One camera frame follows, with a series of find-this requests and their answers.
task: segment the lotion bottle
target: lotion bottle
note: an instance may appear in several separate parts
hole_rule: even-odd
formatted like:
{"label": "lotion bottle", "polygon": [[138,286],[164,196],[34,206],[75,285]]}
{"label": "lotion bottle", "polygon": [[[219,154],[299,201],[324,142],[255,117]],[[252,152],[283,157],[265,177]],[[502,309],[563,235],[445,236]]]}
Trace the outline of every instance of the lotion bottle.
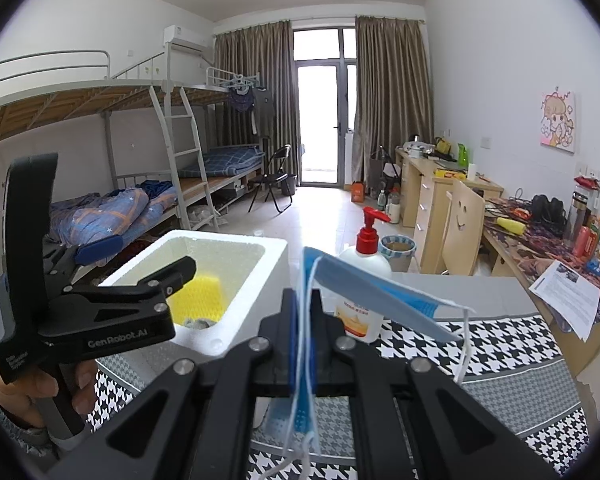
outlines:
{"label": "lotion bottle", "polygon": [[[349,247],[340,253],[340,258],[348,264],[366,270],[376,276],[391,279],[391,266],[387,259],[378,253],[378,232],[373,228],[374,220],[390,222],[391,219],[371,207],[363,209],[365,225],[356,238],[356,246]],[[380,335],[382,315],[359,306],[352,301],[338,296],[335,315],[344,323],[347,334],[366,343],[372,343]]]}

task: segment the human hand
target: human hand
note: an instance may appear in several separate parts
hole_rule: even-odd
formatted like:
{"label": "human hand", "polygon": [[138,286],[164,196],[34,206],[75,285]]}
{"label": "human hand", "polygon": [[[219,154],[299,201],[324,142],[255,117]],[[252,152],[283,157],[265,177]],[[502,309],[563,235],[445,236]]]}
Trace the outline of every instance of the human hand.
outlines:
{"label": "human hand", "polygon": [[[83,361],[75,367],[75,383],[80,390],[72,399],[74,410],[81,415],[93,411],[95,393],[96,361]],[[36,368],[11,384],[4,384],[0,377],[0,406],[5,412],[36,428],[44,428],[40,412],[32,399],[55,397],[58,382],[49,374]]]}

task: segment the electrical outlet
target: electrical outlet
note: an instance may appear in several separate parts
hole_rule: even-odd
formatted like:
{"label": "electrical outlet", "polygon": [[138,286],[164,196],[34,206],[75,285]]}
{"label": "electrical outlet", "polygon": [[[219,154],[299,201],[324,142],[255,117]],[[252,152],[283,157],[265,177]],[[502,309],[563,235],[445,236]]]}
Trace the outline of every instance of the electrical outlet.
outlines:
{"label": "electrical outlet", "polygon": [[600,180],[600,170],[596,170],[594,168],[589,168],[587,170],[587,176],[589,178],[595,178],[596,180]]}

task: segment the blue face mask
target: blue face mask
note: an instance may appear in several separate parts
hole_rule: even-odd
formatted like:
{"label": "blue face mask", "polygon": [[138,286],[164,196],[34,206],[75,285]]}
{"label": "blue face mask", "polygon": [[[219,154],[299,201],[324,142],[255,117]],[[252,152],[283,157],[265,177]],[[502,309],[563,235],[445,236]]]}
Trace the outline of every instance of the blue face mask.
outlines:
{"label": "blue face mask", "polygon": [[[302,458],[308,463],[309,449],[320,454],[320,438],[315,420],[314,381],[312,370],[312,338],[310,303],[314,282],[343,296],[363,308],[382,314],[416,332],[428,335],[436,341],[459,341],[461,337],[433,320],[436,309],[443,306],[458,308],[464,317],[464,347],[461,366],[455,373],[456,382],[461,382],[471,358],[471,339],[468,333],[468,316],[472,312],[467,306],[453,301],[436,298],[415,288],[380,278],[353,267],[343,260],[314,248],[304,248],[302,264],[296,286],[296,323],[298,338],[295,347],[295,371],[290,399],[274,399],[267,413],[264,430],[278,440],[284,441],[287,459],[275,470],[261,476],[266,478],[286,467],[290,462]],[[293,443],[296,433],[303,435],[301,444]]]}

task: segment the black chair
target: black chair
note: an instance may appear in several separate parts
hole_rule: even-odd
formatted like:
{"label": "black chair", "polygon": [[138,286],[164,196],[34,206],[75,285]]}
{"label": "black chair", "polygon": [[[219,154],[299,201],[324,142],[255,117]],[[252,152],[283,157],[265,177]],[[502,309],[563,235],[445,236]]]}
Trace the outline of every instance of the black chair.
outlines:
{"label": "black chair", "polygon": [[289,158],[289,153],[291,153],[291,144],[285,144],[284,146],[282,146],[282,148],[276,150],[276,152],[273,155],[271,155],[271,158],[265,165],[265,171],[268,172],[269,168],[272,168],[272,173],[261,174],[253,180],[255,183],[258,184],[258,187],[256,188],[256,192],[254,193],[253,199],[251,200],[251,205],[249,206],[249,213],[251,212],[253,203],[256,201],[258,192],[260,191],[260,188],[263,185],[266,186],[268,190],[267,195],[264,197],[264,201],[266,202],[269,198],[269,195],[271,195],[273,203],[275,204],[278,213],[282,213],[283,211],[286,211],[291,207],[292,203],[294,202],[294,199],[290,195],[289,198],[291,202],[284,209],[281,210],[278,207],[278,201],[276,200],[276,196],[273,194],[273,188],[271,187],[272,184],[279,184],[280,182],[284,182],[288,178],[289,174],[286,171],[284,171],[283,168],[287,159]]}

